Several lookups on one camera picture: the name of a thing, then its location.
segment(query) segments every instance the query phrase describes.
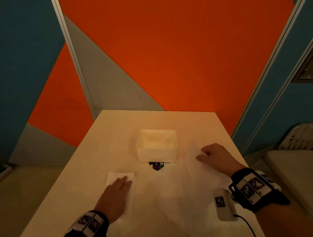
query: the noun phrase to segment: white paper sheet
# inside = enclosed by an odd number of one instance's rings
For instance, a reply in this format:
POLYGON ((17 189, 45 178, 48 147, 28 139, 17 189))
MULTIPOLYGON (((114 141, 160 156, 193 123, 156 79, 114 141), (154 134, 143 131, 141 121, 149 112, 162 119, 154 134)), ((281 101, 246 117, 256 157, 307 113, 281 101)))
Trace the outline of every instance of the white paper sheet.
POLYGON ((212 192, 231 183, 226 175, 196 160, 200 154, 204 153, 192 142, 184 157, 159 171, 163 183, 159 208, 191 236, 212 233, 212 220, 217 218, 212 192))
POLYGON ((136 176, 134 172, 129 173, 117 173, 117 172, 109 172, 108 179, 106 181, 106 187, 112 184, 117 178, 123 178, 127 176, 127 181, 133 181, 131 188, 129 190, 128 195, 126 196, 126 205, 125 211, 123 215, 119 218, 120 220, 130 220, 134 207, 134 199, 135 199, 135 190, 136 190, 136 176))

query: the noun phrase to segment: person's left hand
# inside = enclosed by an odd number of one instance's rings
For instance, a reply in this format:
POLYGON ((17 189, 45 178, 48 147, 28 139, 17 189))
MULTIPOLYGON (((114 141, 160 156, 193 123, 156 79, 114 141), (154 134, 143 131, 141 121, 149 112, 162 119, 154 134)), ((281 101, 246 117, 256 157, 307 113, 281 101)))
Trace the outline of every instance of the person's left hand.
POLYGON ((105 188, 103 194, 99 198, 94 210, 102 212, 112 224, 124 212, 125 197, 129 192, 132 181, 128 181, 127 176, 117 178, 112 185, 105 188))

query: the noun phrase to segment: seat cushion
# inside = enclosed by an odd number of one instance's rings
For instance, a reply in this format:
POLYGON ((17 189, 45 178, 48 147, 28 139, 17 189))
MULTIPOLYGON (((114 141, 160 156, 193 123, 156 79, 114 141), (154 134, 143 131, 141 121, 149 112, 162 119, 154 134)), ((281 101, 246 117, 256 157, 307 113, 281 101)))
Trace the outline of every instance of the seat cushion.
POLYGON ((268 151, 265 160, 313 216, 313 151, 268 151))

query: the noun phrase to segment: orange wall panel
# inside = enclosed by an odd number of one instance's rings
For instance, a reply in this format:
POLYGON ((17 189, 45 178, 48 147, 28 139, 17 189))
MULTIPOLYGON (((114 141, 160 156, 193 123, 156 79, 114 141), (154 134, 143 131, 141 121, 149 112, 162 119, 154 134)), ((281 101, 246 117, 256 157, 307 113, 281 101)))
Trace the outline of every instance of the orange wall panel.
POLYGON ((213 111, 231 133, 292 0, 59 0, 165 110, 213 111))
POLYGON ((71 55, 64 44, 29 124, 78 147, 93 124, 71 55))

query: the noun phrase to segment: table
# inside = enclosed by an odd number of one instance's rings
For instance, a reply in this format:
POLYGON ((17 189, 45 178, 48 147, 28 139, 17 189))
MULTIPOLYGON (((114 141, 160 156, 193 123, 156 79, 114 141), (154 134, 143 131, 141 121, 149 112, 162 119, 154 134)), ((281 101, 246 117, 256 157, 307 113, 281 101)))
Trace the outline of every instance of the table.
MULTIPOLYGON (((246 165, 215 113, 102 110, 21 237, 62 236, 81 214, 93 209, 109 171, 135 172, 137 184, 131 221, 113 223, 108 236, 188 236, 158 208, 160 185, 152 180, 157 171, 136 156, 140 129, 176 130, 179 151, 193 139, 201 146, 217 142, 246 165)), ((264 236, 252 212, 236 209, 258 237, 264 236)), ((244 222, 221 222, 217 216, 212 221, 216 228, 205 236, 252 236, 244 222)))

